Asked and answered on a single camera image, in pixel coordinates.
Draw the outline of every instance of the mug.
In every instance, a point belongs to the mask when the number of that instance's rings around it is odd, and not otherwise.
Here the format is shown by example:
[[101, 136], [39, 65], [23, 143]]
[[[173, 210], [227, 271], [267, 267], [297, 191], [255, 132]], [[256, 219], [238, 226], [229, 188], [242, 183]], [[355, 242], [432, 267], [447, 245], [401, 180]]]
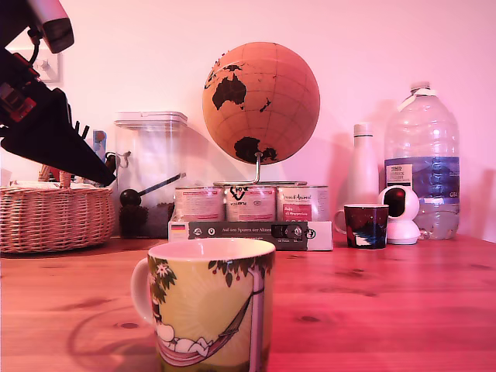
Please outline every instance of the mug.
[[138, 313], [155, 329], [162, 371], [265, 371], [275, 246], [207, 238], [148, 251], [131, 277]]
[[348, 204], [344, 206], [346, 231], [335, 225], [338, 233], [346, 234], [352, 248], [382, 249], [386, 247], [388, 210], [386, 204]]

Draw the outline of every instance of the basket handle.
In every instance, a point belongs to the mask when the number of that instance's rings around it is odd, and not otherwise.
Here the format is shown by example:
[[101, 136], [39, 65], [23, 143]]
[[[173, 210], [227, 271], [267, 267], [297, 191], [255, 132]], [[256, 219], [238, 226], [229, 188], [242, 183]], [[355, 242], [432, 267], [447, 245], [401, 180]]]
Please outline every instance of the basket handle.
[[60, 171], [60, 188], [69, 188], [71, 186], [72, 174], [61, 170]]
[[50, 179], [50, 167], [46, 164], [41, 166], [41, 170], [38, 173], [38, 182], [48, 182]]

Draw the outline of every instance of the hammock illustration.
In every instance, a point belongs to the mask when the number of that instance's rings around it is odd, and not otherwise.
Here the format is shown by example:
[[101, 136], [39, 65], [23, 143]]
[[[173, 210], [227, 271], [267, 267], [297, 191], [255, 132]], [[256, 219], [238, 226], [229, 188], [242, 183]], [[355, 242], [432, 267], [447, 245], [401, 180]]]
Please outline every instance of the hammock illustration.
[[246, 314], [246, 310], [248, 310], [248, 306], [250, 305], [250, 300], [252, 297], [253, 292], [243, 304], [242, 308], [236, 314], [231, 323], [224, 330], [224, 332], [222, 332], [217, 340], [208, 348], [208, 353], [206, 356], [201, 356], [198, 353], [178, 353], [165, 346], [160, 337], [157, 337], [159, 351], [163, 359], [171, 366], [187, 367], [196, 363], [200, 363], [217, 353], [224, 345], [227, 344], [231, 337], [233, 337], [234, 334], [238, 332], [239, 327], [241, 326], [241, 322], [243, 321], [243, 318]]

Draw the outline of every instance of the tree illustration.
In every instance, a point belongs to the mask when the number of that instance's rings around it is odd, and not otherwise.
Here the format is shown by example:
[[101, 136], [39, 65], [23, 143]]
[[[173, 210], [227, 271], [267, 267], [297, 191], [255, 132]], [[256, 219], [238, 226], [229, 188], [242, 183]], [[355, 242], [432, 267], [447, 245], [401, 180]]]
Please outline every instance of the tree illustration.
[[253, 303], [251, 315], [251, 339], [250, 339], [250, 372], [262, 370], [262, 350], [264, 334], [264, 283], [266, 274], [270, 275], [274, 265], [275, 254], [270, 253], [263, 256], [243, 258], [239, 260], [215, 260], [208, 263], [208, 268], [213, 274], [221, 274], [226, 278], [228, 287], [233, 281], [239, 281], [241, 275], [245, 277], [250, 274], [253, 277]]
[[175, 285], [176, 275], [169, 267], [167, 260], [160, 258], [148, 257], [148, 266], [150, 268], [150, 291], [158, 301], [165, 302], [166, 289]]

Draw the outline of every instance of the water bottle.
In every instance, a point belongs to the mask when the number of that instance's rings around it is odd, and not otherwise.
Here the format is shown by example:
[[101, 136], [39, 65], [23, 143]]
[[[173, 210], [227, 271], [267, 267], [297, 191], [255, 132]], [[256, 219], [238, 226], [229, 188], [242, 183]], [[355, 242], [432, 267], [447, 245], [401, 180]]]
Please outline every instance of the water bottle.
[[348, 173], [348, 203], [374, 204], [379, 196], [379, 164], [375, 156], [372, 126], [353, 127], [354, 148]]
[[411, 86], [386, 128], [387, 186], [413, 188], [421, 239], [450, 239], [460, 214], [459, 133], [456, 120], [427, 81]]

